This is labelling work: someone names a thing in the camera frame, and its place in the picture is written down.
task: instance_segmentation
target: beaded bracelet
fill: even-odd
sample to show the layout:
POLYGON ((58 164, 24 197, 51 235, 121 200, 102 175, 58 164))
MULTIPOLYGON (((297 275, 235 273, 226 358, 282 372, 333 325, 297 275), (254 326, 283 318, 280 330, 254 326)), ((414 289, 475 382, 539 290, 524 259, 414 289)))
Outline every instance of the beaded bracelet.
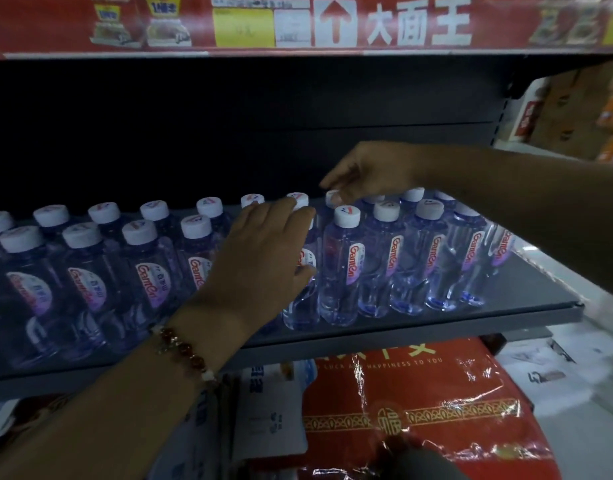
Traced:
POLYGON ((159 335, 162 339, 162 344, 159 346, 157 351, 158 355, 177 349, 182 357, 189 359, 190 368, 194 371, 200 372, 202 380, 204 380, 207 385, 217 386, 215 374, 206 367, 206 362, 204 359, 193 352, 193 347, 190 344, 181 341, 174 329, 156 325, 152 327, 151 333, 154 335, 159 335))

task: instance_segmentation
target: arrow sign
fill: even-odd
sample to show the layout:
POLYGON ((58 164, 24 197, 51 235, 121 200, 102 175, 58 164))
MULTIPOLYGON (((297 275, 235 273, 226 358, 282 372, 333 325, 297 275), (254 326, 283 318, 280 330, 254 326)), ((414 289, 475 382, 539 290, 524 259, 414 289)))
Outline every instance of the arrow sign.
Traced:
POLYGON ((333 43, 340 42, 340 26, 344 20, 346 23, 351 23, 352 17, 350 13, 337 0, 333 0, 330 5, 320 14, 320 20, 323 22, 331 21, 333 28, 333 43))

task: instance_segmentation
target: shiny plastic wrapping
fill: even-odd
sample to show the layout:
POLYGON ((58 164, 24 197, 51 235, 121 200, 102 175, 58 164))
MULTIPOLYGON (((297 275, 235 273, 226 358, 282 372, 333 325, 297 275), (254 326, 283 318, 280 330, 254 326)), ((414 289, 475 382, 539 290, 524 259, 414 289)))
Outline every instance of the shiny plastic wrapping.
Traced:
POLYGON ((384 440, 435 450, 471 480, 559 479, 530 404, 479 339, 317 359, 304 393, 303 455, 249 462, 254 472, 360 478, 384 440))

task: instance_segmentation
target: person's right hand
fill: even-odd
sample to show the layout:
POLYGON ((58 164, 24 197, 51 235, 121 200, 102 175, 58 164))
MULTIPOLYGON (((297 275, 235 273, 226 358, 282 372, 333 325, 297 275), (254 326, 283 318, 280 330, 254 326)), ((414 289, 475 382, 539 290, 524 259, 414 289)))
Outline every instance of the person's right hand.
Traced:
POLYGON ((391 141, 363 141, 355 146, 320 182, 339 190, 336 204, 370 195, 399 194, 420 185, 426 145, 391 141))

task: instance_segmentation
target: forearm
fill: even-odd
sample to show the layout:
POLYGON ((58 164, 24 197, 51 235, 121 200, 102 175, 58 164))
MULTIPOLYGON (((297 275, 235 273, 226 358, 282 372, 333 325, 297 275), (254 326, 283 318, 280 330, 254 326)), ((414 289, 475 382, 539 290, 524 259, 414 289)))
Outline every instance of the forearm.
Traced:
MULTIPOLYGON (((181 308, 170 323, 214 371, 246 340, 236 320, 200 306, 181 308), (189 336, 197 329, 201 336, 189 336)), ((158 355, 158 343, 158 337, 145 341, 1 455, 0 479, 143 478, 202 387, 174 353, 158 355)))
POLYGON ((418 175, 425 186, 478 209, 613 293, 613 166, 442 145, 429 147, 425 167, 418 175))

